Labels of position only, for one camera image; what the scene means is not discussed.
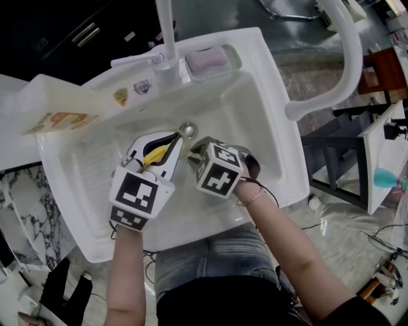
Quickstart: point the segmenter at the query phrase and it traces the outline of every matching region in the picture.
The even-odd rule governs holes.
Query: teal object
[[[392,172],[377,168],[374,172],[374,185],[380,188],[400,187],[403,191],[407,190],[407,180],[400,180]]]

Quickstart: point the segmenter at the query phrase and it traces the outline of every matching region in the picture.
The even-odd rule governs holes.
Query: white sink
[[[177,43],[177,50],[184,57],[190,51],[223,43],[237,50],[243,64],[240,72],[203,83],[192,82],[184,72],[183,86],[163,95],[148,65],[117,67],[84,85],[104,92],[109,119],[81,133],[37,136],[62,216],[91,262],[112,258],[114,242],[108,224],[111,173],[135,138],[148,132],[193,122],[198,126],[196,141],[211,136],[251,150],[261,163],[258,180],[275,194],[281,207],[309,194],[298,128],[284,111],[289,98],[259,29],[189,39]],[[133,92],[133,84],[145,79],[151,84],[149,92]],[[125,108],[113,101],[113,93],[123,87],[129,90]],[[185,157],[172,182],[176,186],[173,197],[143,230],[146,250],[182,245],[248,221],[233,196],[224,201],[195,189],[193,170]]]

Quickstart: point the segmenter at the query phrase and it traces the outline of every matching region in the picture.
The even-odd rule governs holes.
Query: blue jeans
[[[248,275],[280,288],[270,254],[252,223],[158,253],[155,273],[156,303],[196,278]]]

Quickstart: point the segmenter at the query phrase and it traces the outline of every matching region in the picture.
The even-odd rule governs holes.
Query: person's left arm
[[[105,326],[145,325],[142,233],[118,226],[108,281]]]

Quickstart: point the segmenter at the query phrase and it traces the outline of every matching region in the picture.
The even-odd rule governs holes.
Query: black shirt
[[[166,293],[157,305],[164,325],[303,325],[290,315],[277,287],[252,276],[198,278]],[[355,297],[319,325],[390,325],[376,308]]]

